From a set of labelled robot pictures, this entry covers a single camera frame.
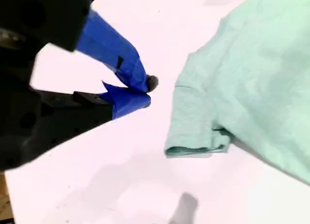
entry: mint green t-shirt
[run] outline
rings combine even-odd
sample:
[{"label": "mint green t-shirt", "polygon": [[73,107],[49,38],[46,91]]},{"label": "mint green t-shirt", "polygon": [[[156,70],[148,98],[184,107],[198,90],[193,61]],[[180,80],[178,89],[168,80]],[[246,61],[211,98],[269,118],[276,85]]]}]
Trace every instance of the mint green t-shirt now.
[{"label": "mint green t-shirt", "polygon": [[231,136],[310,184],[310,0],[247,0],[188,56],[166,155],[226,152]]}]

